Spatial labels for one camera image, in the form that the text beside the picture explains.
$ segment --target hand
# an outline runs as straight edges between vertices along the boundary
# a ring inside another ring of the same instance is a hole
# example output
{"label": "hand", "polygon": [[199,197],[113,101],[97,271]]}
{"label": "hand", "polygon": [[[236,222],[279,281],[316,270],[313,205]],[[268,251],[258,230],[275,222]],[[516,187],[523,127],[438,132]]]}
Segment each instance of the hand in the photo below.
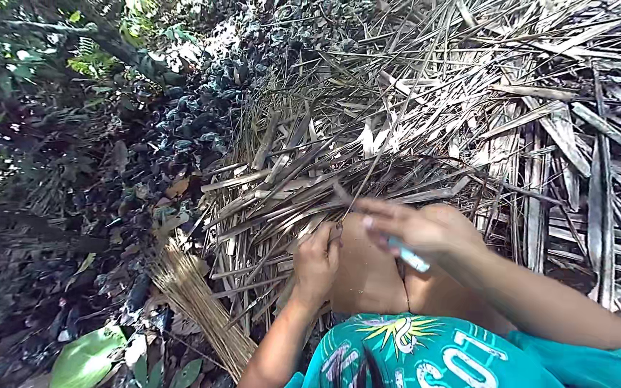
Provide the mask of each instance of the hand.
{"label": "hand", "polygon": [[[355,205],[370,214],[364,218],[368,236],[378,247],[395,255],[399,254],[399,249],[387,245],[387,235],[401,239],[417,254],[431,258],[438,256],[434,253],[450,253],[471,240],[458,233],[456,227],[450,228],[453,225],[428,217],[414,208],[367,198],[359,199]],[[464,217],[451,209],[457,213],[454,216]]]}
{"label": "hand", "polygon": [[334,227],[334,222],[323,222],[310,238],[300,243],[294,254],[296,286],[292,297],[313,309],[321,307],[337,277],[341,239],[334,239],[328,250]]}

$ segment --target teal shirt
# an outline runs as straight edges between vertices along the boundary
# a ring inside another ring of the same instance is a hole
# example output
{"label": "teal shirt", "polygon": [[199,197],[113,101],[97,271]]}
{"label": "teal shirt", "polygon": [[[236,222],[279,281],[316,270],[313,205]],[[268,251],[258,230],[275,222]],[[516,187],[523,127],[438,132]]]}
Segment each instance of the teal shirt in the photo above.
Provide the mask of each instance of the teal shirt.
{"label": "teal shirt", "polygon": [[410,313],[358,314],[336,325],[318,344],[306,375],[295,374],[286,386],[333,387],[339,375],[338,386],[354,387],[365,349],[387,387],[621,387],[621,350],[518,331],[505,339],[465,320]]}

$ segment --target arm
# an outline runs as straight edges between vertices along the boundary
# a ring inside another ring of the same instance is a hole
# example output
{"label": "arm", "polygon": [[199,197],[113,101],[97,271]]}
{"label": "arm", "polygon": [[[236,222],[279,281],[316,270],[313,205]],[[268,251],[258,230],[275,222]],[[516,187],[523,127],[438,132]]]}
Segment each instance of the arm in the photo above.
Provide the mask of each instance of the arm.
{"label": "arm", "polygon": [[294,254],[296,285],[291,297],[248,362],[239,387],[282,387],[296,370],[306,330],[337,274],[340,240],[328,240],[333,224],[323,222]]}
{"label": "arm", "polygon": [[621,320],[572,288],[462,240],[412,208],[374,199],[357,205],[372,213],[369,235],[383,249],[388,247],[381,234],[400,238],[416,253],[436,260],[460,284],[478,291],[521,330],[566,344],[621,348]]}
{"label": "arm", "polygon": [[467,244],[453,247],[438,265],[522,331],[566,344],[621,348],[621,319],[560,282]]}

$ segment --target tree branch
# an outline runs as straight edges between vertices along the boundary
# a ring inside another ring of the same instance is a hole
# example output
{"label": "tree branch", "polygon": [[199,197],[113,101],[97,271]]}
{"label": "tree branch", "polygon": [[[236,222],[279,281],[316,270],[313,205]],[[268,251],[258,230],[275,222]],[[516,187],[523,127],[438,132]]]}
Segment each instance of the tree branch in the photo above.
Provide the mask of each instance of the tree branch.
{"label": "tree branch", "polygon": [[7,28],[10,30],[33,30],[42,32],[54,32],[57,34],[75,34],[84,37],[93,37],[97,34],[96,26],[89,26],[84,28],[67,27],[59,24],[47,24],[36,22],[22,22],[17,20],[0,20],[0,30]]}

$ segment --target finger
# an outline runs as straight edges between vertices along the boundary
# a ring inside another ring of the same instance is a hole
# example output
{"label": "finger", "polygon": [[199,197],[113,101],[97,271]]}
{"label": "finger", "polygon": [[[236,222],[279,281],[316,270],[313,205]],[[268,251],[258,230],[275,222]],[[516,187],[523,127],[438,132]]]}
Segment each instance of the finger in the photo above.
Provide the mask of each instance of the finger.
{"label": "finger", "polygon": [[382,232],[398,238],[404,238],[404,227],[401,220],[391,219],[381,216],[366,216],[363,219],[363,225],[367,231]]}
{"label": "finger", "polygon": [[378,248],[385,250],[387,247],[387,236],[378,231],[374,231],[373,229],[367,229],[366,234],[368,238],[373,242]]}
{"label": "finger", "polygon": [[332,228],[335,227],[334,222],[323,222],[318,226],[317,231],[313,234],[311,243],[314,246],[323,246],[323,251],[327,250],[327,243],[330,240]]}
{"label": "finger", "polygon": [[311,235],[311,234],[305,234],[305,235],[302,235],[302,236],[298,239],[298,241],[296,242],[296,247],[293,249],[293,250],[294,250],[294,252],[295,252],[295,253],[296,253],[296,252],[298,252],[298,250],[299,250],[299,248],[301,247],[301,245],[306,244],[306,243],[309,243],[309,242],[310,242],[310,239],[312,238],[312,236],[313,236],[313,235]]}
{"label": "finger", "polygon": [[404,205],[393,204],[381,199],[362,198],[356,201],[355,206],[369,213],[391,218],[405,218],[416,210]]}
{"label": "finger", "polygon": [[330,262],[330,268],[332,268],[333,271],[340,268],[340,247],[341,238],[338,238],[330,243],[330,249],[327,251],[327,261]]}

